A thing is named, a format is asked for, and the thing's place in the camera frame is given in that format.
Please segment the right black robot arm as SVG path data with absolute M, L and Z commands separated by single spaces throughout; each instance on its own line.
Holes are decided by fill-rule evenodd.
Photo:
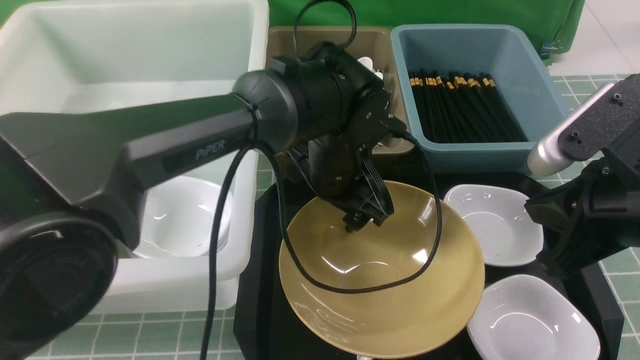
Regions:
M 638 74 L 603 85 L 528 155 L 528 168 L 540 177 L 589 162 L 578 177 L 525 203 L 535 223 L 558 234 L 537 255 L 549 276 L 566 280 L 639 246 L 639 91 Z

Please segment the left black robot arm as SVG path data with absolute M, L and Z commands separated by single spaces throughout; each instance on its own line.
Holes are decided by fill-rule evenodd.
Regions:
M 288 152 L 348 231 L 381 226 L 393 202 L 374 146 L 409 136 L 382 80 L 323 41 L 278 56 L 227 95 L 81 114 L 1 117 L 1 358 L 25 360 L 105 296 L 118 244 L 137 248 L 151 188 L 236 152 Z

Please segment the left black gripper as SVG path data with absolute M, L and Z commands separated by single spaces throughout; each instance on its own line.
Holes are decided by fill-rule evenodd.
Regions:
M 394 214 L 390 191 L 373 163 L 375 146 L 407 131 L 390 113 L 390 98 L 385 89 L 370 93 L 356 102 L 340 129 L 287 152 L 313 193 L 343 211 L 348 233 L 368 223 L 381 226 Z

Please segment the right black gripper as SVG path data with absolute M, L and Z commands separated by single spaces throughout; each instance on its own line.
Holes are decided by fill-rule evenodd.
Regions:
M 639 246 L 639 164 L 604 153 L 562 186 L 528 199 L 530 218 L 557 233 L 537 255 L 549 276 L 566 280 L 581 269 Z

